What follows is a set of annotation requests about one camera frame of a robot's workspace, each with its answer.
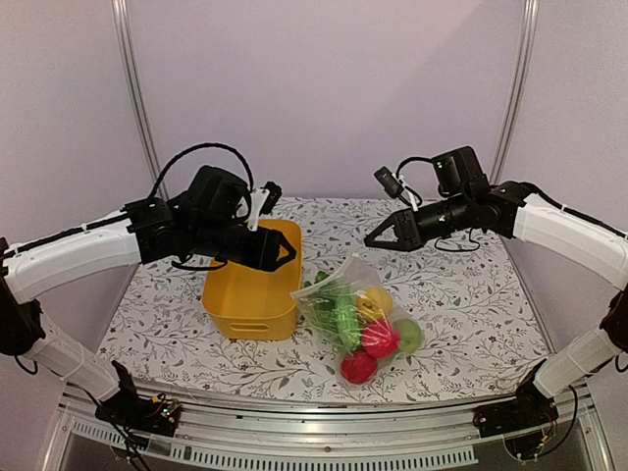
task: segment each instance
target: clear plastic bag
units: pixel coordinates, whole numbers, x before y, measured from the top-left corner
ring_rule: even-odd
[[[292,298],[306,321],[340,348],[340,372],[350,383],[365,383],[393,359],[423,346],[419,325],[356,255],[332,274],[319,272],[314,285]]]

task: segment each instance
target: table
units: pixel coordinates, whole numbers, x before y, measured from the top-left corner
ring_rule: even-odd
[[[347,385],[340,360],[301,319],[290,340],[223,338],[200,303],[204,276],[161,260],[140,266],[99,354],[141,379],[190,390],[325,403],[422,402],[512,393],[549,350],[501,240],[474,234],[471,253],[367,249],[363,237],[392,200],[283,198],[273,217],[303,230],[303,280],[337,268],[355,250],[377,268],[426,345],[362,386]],[[468,245],[467,234],[441,245]],[[196,257],[192,263],[209,263]]]

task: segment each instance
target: basket handle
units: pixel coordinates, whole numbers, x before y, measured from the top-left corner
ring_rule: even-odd
[[[270,329],[266,324],[229,324],[229,328],[239,332],[266,332]]]

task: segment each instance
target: white arm segment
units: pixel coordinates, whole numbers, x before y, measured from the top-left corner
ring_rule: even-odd
[[[617,289],[628,285],[628,239],[564,213],[531,194],[519,208],[513,236],[548,248],[600,275]]]
[[[91,351],[72,339],[48,316],[41,316],[45,339],[39,339],[24,354],[24,358],[36,361],[61,377],[83,388],[96,399],[104,401],[117,393],[118,372],[111,362],[98,358]]]
[[[539,369],[534,386],[545,397],[559,395],[569,385],[586,377],[621,352],[601,329],[576,338]]]
[[[116,211],[107,218],[121,215]],[[5,280],[19,304],[34,300],[43,292],[109,268],[140,262],[135,234],[124,219],[99,229],[70,235],[7,258]]]
[[[513,236],[548,248],[592,270],[617,289],[628,285],[628,239],[567,214],[531,194],[517,211]],[[548,359],[534,385],[553,397],[618,355],[608,334],[593,329]]]

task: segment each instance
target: yellow fruit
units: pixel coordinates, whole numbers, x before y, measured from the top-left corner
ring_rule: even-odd
[[[393,310],[393,299],[382,288],[369,288],[356,301],[360,320],[365,324],[381,321]]]

